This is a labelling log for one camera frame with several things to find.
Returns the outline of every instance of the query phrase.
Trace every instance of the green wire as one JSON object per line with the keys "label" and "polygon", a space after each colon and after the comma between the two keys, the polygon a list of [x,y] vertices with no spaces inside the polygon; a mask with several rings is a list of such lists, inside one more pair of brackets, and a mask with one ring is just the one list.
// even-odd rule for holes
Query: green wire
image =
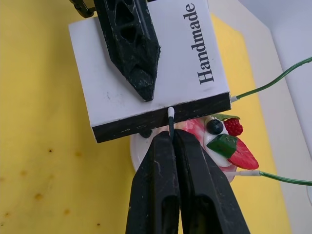
{"label": "green wire", "polygon": [[267,178],[279,180],[279,181],[286,182],[286,183],[312,186],[312,181],[289,179],[289,178],[285,178],[285,177],[281,177],[281,176],[277,176],[277,175],[272,175],[272,174],[267,173],[267,172],[259,172],[259,173],[261,176],[265,176]]}
{"label": "green wire", "polygon": [[243,94],[240,94],[238,96],[236,96],[237,100],[238,99],[241,99],[245,96],[248,96],[248,95],[251,95],[251,94],[254,94],[254,93],[257,93],[259,91],[262,91],[264,89],[267,89],[269,87],[271,87],[272,85],[276,84],[277,82],[279,82],[283,77],[285,77],[286,75],[288,75],[290,72],[292,72],[294,69],[300,67],[301,65],[305,64],[305,63],[308,63],[308,62],[312,62],[312,57],[310,58],[307,58],[305,60],[302,60],[301,62],[299,63],[296,63],[295,65],[291,66],[290,68],[288,68],[285,72],[283,72],[280,76],[278,76],[276,79],[274,79],[273,81],[271,81],[270,83],[266,84],[266,85],[263,85],[262,87],[260,88],[257,88],[257,89],[254,89],[254,90],[251,90],[251,91],[248,91],[246,93],[243,93]]}

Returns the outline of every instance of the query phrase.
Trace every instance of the white cardboard box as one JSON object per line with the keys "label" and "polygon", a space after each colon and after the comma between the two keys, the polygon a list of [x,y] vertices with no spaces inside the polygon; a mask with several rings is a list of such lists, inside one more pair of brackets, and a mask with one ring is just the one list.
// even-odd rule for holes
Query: white cardboard box
{"label": "white cardboard box", "polygon": [[206,0],[148,3],[161,46],[154,99],[144,102],[110,61],[98,18],[69,25],[90,125],[98,143],[231,108]]}

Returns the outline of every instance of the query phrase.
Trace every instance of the fake strawberry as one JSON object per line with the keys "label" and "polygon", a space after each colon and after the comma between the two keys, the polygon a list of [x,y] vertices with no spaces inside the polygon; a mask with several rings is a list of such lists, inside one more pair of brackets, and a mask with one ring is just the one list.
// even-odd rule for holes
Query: fake strawberry
{"label": "fake strawberry", "polygon": [[239,119],[230,118],[224,121],[224,126],[231,136],[239,136],[243,132],[243,126],[239,123]]}
{"label": "fake strawberry", "polygon": [[247,146],[237,137],[220,134],[207,144],[207,147],[242,169],[254,170],[259,167],[257,160]]}

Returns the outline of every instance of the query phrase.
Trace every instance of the yellow table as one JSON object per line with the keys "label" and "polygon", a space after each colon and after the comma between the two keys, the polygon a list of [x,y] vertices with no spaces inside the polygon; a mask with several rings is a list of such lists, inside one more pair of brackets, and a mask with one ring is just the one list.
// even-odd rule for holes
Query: yellow table
{"label": "yellow table", "polygon": [[[82,18],[67,0],[2,0],[0,10],[0,232],[124,233],[129,138],[93,138],[68,32]],[[213,20],[232,93],[254,88],[243,37]],[[257,95],[230,113],[260,169],[276,173]],[[237,177],[232,186],[253,234],[291,232],[277,182]]]}

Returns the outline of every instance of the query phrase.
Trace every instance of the dark stain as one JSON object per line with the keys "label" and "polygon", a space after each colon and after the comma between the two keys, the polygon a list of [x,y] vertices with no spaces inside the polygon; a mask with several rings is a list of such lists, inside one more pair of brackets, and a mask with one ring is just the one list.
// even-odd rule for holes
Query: dark stain
{"label": "dark stain", "polygon": [[42,194],[36,194],[35,195],[35,200],[40,201],[43,199],[43,195]]}
{"label": "dark stain", "polygon": [[27,171],[21,171],[21,172],[20,172],[20,175],[21,175],[22,177],[26,177],[26,176],[27,176],[27,173],[28,173]]}
{"label": "dark stain", "polygon": [[82,156],[82,153],[81,153],[81,152],[76,152],[76,153],[75,153],[75,156],[76,156],[76,157],[81,157],[81,156]]}
{"label": "dark stain", "polygon": [[69,213],[70,213],[70,210],[69,210],[69,209],[66,209],[66,210],[64,211],[64,215],[69,215]]}

